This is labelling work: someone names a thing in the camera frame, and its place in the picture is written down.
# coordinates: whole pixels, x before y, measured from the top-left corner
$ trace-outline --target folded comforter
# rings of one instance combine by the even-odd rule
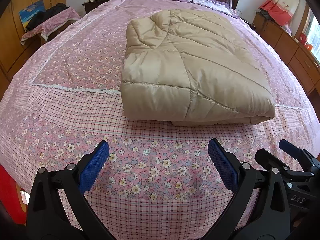
[[[209,125],[257,124],[275,116],[268,82],[226,18],[163,10],[131,20],[126,37],[126,117]]]

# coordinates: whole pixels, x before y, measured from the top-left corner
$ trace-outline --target blue gripper pad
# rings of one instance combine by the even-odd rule
[[[208,153],[226,188],[235,193],[238,190],[238,173],[224,154],[225,150],[222,151],[221,148],[218,146],[218,142],[212,139],[208,144]]]
[[[109,157],[109,145],[106,141],[102,141],[93,151],[94,156],[83,169],[79,178],[79,190],[81,194],[89,191],[94,184],[100,170]]]
[[[301,150],[287,140],[282,139],[279,142],[279,148],[296,160],[301,157]]]

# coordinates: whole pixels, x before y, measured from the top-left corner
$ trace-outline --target drawer handle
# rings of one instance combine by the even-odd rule
[[[318,64],[315,61],[313,61],[313,63],[316,65],[317,68],[319,68]]]
[[[306,61],[304,61],[304,63],[308,66],[308,68],[310,68],[309,64]]]

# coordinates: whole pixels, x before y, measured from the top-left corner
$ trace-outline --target bed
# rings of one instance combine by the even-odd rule
[[[236,8],[237,1],[228,3]],[[254,168],[261,168],[255,152],[265,148],[291,169],[301,169],[279,149],[281,139],[314,156],[320,152],[320,124],[297,79],[246,23],[222,13],[263,70],[276,117],[254,126],[199,127],[125,118],[120,74],[127,24],[171,8],[210,10],[171,0],[104,3],[44,44],[0,102],[0,164],[28,192],[40,167],[63,169],[101,140],[109,143],[108,161],[85,197],[117,239],[199,239],[207,232],[232,197],[207,154],[212,138]],[[246,223],[257,193],[238,227]],[[60,196],[79,227],[63,191]]]

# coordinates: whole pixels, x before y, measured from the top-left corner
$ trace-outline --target metal screw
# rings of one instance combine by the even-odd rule
[[[278,174],[279,170],[277,168],[272,168],[272,172],[275,173],[275,174]]]
[[[248,170],[248,169],[251,168],[251,166],[250,166],[249,163],[242,163],[242,167],[243,167],[244,169],[246,169],[246,170]]]
[[[44,173],[44,172],[45,172],[45,167],[41,167],[41,168],[38,170],[38,172],[39,172],[40,174]]]
[[[67,165],[67,169],[68,170],[73,170],[75,168],[75,166],[76,165],[74,163],[70,163],[70,164]]]

